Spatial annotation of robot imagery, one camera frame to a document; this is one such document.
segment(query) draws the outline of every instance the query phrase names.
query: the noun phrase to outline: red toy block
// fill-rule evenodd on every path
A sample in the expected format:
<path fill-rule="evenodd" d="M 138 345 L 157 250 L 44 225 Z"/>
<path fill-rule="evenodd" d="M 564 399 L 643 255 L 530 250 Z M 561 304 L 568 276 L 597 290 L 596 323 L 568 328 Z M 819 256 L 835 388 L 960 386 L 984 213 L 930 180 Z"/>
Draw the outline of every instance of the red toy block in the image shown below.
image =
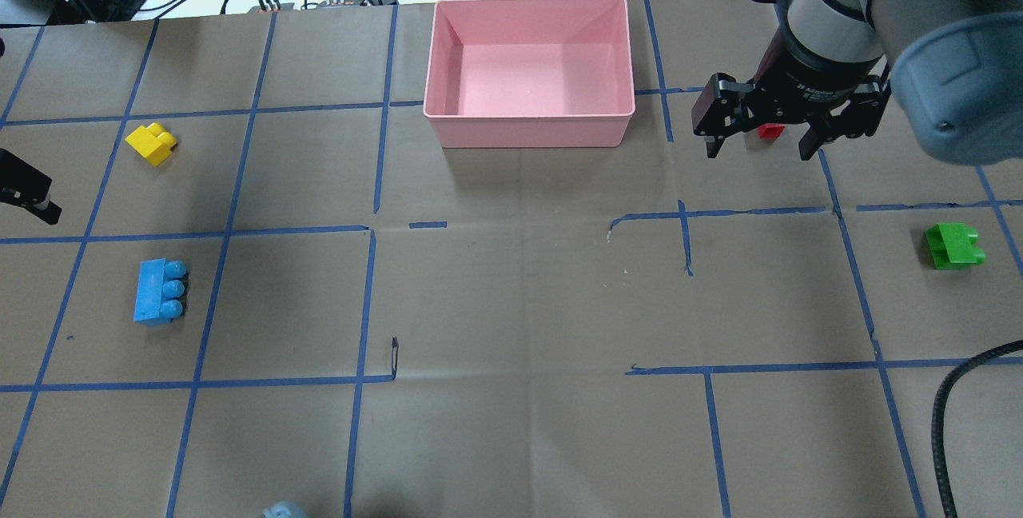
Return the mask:
<path fill-rule="evenodd" d="M 760 140 L 774 140 L 785 131 L 785 125 L 760 125 L 757 128 L 757 134 L 760 135 Z"/>

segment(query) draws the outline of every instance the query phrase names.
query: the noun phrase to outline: pink plastic bin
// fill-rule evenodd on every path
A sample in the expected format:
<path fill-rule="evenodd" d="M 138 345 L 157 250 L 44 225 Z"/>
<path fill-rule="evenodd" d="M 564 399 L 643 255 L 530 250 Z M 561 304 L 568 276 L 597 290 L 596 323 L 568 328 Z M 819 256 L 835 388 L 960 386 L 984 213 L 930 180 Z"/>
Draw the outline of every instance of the pink plastic bin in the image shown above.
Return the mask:
<path fill-rule="evenodd" d="M 422 113 L 441 146 L 618 146 L 633 92 L 625 0 L 437 3 Z"/>

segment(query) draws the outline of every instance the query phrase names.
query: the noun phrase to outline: green toy block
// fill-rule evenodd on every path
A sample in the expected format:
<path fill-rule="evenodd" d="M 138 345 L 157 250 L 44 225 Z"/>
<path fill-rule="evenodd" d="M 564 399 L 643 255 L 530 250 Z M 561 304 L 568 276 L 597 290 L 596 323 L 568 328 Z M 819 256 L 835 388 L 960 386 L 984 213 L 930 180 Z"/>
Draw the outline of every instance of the green toy block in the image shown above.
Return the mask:
<path fill-rule="evenodd" d="M 927 229 L 927 246 L 931 249 L 936 270 L 961 270 L 983 264 L 987 256 L 976 248 L 977 229 L 962 222 L 941 222 Z"/>

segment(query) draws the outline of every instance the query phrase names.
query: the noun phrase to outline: light blue object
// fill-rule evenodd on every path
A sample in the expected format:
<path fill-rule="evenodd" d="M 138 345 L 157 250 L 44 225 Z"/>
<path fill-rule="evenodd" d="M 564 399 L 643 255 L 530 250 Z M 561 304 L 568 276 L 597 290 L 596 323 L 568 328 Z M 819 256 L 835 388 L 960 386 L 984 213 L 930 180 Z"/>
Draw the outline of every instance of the light blue object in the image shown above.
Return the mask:
<path fill-rule="evenodd" d="M 924 150 L 946 163 L 1023 159 L 1023 12 L 949 24 L 909 45 L 892 93 Z"/>
<path fill-rule="evenodd" d="M 302 509 L 290 502 L 278 502 L 263 511 L 263 518 L 309 518 Z"/>
<path fill-rule="evenodd" d="M 135 321 L 147 327 L 170 323 L 184 313 L 178 299 L 185 294 L 181 278 L 188 273 L 180 260 L 146 260 L 138 268 L 138 292 L 135 293 Z"/>

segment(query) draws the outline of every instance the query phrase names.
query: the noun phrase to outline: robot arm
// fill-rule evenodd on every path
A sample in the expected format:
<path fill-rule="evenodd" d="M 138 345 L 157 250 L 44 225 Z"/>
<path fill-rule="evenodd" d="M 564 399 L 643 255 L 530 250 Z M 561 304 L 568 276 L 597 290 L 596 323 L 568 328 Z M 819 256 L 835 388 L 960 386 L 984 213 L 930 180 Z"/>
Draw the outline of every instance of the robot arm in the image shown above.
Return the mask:
<path fill-rule="evenodd" d="M 932 157 L 1023 158 L 1023 0 L 754 1 L 775 4 L 779 30 L 752 79 L 716 74 L 704 88 L 693 125 L 708 157 L 765 122 L 808 122 L 809 160 L 839 137 L 873 135 L 894 94 Z M 890 80 L 888 67 L 869 74 L 881 55 Z"/>

